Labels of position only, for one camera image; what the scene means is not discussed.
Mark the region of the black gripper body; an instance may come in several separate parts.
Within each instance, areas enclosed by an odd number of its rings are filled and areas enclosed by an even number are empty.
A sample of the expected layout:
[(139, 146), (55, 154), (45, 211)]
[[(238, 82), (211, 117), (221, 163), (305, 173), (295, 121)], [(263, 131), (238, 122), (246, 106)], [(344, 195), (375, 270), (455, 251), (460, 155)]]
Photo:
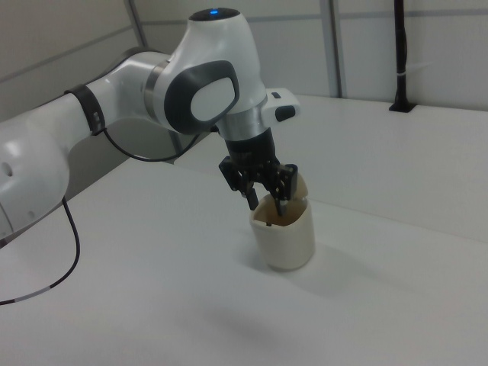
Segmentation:
[(247, 140), (225, 141), (229, 156), (223, 160), (223, 169), (249, 167), (280, 162), (275, 154), (275, 142), (271, 129)]

